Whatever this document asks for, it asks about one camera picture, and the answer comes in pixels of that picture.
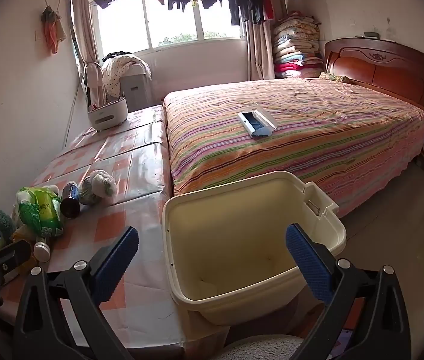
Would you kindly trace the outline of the green tissue pack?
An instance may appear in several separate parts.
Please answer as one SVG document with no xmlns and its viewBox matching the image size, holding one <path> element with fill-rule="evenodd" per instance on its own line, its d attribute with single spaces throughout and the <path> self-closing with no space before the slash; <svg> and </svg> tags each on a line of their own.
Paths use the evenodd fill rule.
<svg viewBox="0 0 424 360">
<path fill-rule="evenodd" d="M 59 189 L 55 185 L 24 187 L 16 193 L 20 220 L 42 238 L 62 235 L 60 205 Z"/>
</svg>

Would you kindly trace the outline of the dark spray can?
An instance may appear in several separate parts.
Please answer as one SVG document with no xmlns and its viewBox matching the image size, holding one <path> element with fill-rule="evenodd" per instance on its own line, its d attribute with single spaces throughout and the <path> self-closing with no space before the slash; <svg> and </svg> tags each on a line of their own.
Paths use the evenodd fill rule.
<svg viewBox="0 0 424 360">
<path fill-rule="evenodd" d="M 71 181 L 62 191 L 60 211 L 67 219 L 74 219 L 79 216 L 80 210 L 79 186 Z"/>
</svg>

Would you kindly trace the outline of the white plush toy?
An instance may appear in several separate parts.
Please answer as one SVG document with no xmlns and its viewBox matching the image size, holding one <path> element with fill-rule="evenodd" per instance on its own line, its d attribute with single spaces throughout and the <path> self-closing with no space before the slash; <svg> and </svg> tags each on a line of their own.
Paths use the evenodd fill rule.
<svg viewBox="0 0 424 360">
<path fill-rule="evenodd" d="M 103 199 L 113 197 L 117 193 L 115 179 L 104 170 L 92 171 L 79 185 L 79 202 L 82 205 L 94 206 Z"/>
</svg>

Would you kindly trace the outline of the brown medicine bottle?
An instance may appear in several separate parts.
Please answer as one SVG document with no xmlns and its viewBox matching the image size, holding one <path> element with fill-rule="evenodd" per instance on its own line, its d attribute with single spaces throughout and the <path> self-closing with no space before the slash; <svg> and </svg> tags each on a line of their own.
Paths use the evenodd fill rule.
<svg viewBox="0 0 424 360">
<path fill-rule="evenodd" d="M 46 263 L 50 260 L 51 250 L 47 240 L 43 237 L 37 237 L 33 248 L 33 255 L 39 263 Z"/>
</svg>

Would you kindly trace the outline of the grey stool cushion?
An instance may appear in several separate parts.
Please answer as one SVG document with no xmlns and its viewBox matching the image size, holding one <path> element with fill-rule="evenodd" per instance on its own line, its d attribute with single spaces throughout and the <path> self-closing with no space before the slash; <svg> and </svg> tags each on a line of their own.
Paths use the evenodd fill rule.
<svg viewBox="0 0 424 360">
<path fill-rule="evenodd" d="M 251 336 L 228 345 L 213 359 L 290 359 L 302 342 L 302 338 L 289 335 Z"/>
</svg>

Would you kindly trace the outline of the cream plastic bin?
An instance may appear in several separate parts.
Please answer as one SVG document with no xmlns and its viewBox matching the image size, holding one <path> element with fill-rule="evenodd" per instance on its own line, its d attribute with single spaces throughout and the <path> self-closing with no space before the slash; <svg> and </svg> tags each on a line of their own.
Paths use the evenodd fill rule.
<svg viewBox="0 0 424 360">
<path fill-rule="evenodd" d="M 218 326 L 286 306 L 306 285 L 287 227 L 297 223 L 338 255 L 347 239 L 338 209 L 315 183 L 284 171 L 172 197 L 162 213 L 171 296 Z"/>
</svg>

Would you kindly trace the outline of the striped bed cover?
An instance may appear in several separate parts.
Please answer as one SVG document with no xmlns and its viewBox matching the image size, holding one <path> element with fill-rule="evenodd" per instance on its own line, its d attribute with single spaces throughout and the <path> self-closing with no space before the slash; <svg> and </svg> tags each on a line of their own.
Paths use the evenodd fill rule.
<svg viewBox="0 0 424 360">
<path fill-rule="evenodd" d="M 313 182 L 346 215 L 420 153 L 424 111 L 372 89 L 319 78 L 257 80 L 172 92 L 163 102 L 174 191 L 189 193 L 267 172 Z M 252 138 L 239 112 L 274 119 Z"/>
</svg>

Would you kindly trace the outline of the checkered plastic tablecloth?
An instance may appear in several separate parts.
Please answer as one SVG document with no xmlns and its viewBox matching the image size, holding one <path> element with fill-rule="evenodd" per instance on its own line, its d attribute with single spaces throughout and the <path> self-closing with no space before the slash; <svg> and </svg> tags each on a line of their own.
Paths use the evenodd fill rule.
<svg viewBox="0 0 424 360">
<path fill-rule="evenodd" d="M 84 207 L 51 244 L 47 269 L 89 260 L 128 226 L 140 237 L 137 254 L 101 311 L 129 350 L 160 350 L 205 359 L 222 348 L 228 330 L 175 304 L 165 274 L 162 209 L 172 194 L 166 118 L 161 106 L 130 113 L 126 121 L 81 133 L 36 178 L 35 186 L 63 188 L 95 170 L 115 179 L 117 193 Z"/>
</svg>

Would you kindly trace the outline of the white pen holder box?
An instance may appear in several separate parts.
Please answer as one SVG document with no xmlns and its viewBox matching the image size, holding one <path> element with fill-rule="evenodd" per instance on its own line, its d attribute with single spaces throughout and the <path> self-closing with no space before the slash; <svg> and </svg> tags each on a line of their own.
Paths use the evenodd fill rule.
<svg viewBox="0 0 424 360">
<path fill-rule="evenodd" d="M 122 124 L 127 116 L 128 107 L 125 97 L 121 97 L 114 102 L 109 102 L 105 106 L 96 108 L 87 114 L 92 127 L 98 132 Z"/>
</svg>

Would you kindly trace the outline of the floral cloth on cooler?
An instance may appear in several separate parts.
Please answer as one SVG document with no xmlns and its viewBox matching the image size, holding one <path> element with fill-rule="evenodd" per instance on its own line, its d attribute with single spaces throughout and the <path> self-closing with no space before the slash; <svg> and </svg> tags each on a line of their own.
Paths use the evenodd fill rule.
<svg viewBox="0 0 424 360">
<path fill-rule="evenodd" d="M 121 86 L 119 81 L 125 76 L 146 75 L 149 80 L 152 79 L 148 63 L 131 53 L 106 57 L 101 69 L 105 91 L 112 98 L 120 97 Z"/>
</svg>

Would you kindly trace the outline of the grey air cooler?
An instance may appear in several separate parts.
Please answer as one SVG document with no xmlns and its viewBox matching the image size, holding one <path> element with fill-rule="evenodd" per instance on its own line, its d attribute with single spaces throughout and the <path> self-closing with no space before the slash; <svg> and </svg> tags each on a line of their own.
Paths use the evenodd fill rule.
<svg viewBox="0 0 424 360">
<path fill-rule="evenodd" d="M 139 111 L 153 105 L 151 80 L 141 65 L 129 66 L 119 83 L 128 111 Z"/>
</svg>

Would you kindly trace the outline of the left pink curtain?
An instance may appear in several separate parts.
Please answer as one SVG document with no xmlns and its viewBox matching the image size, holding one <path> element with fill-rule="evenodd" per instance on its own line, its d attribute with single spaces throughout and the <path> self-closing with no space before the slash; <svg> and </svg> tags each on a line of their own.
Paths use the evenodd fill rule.
<svg viewBox="0 0 424 360">
<path fill-rule="evenodd" d="M 80 57 L 84 67 L 98 63 L 89 0 L 72 0 L 73 21 Z"/>
</svg>

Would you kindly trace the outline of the pink curtain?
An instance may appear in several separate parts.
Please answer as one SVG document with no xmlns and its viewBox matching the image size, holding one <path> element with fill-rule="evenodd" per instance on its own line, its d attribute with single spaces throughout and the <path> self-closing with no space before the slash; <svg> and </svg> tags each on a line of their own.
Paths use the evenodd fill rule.
<svg viewBox="0 0 424 360">
<path fill-rule="evenodd" d="M 253 24 L 246 21 L 245 34 L 248 55 L 248 80 L 273 80 L 274 57 L 270 22 Z"/>
<path fill-rule="evenodd" d="M 84 67 L 98 63 L 89 0 L 72 0 L 73 21 L 80 57 Z"/>
</svg>

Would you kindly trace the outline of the wooden headboard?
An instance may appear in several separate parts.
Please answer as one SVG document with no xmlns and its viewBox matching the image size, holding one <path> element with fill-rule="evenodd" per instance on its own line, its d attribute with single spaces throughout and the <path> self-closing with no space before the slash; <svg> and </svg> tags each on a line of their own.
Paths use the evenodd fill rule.
<svg viewBox="0 0 424 360">
<path fill-rule="evenodd" d="M 392 41 L 340 38 L 324 46 L 325 69 L 424 111 L 424 53 Z"/>
</svg>

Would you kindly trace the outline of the right pink curtain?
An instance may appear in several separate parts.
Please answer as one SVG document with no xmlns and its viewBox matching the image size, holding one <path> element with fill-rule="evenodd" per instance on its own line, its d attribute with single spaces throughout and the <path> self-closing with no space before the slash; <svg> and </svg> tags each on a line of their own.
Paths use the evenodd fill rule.
<svg viewBox="0 0 424 360">
<path fill-rule="evenodd" d="M 274 57 L 270 22 L 253 24 L 246 21 L 245 34 L 248 55 L 248 80 L 273 80 Z"/>
</svg>

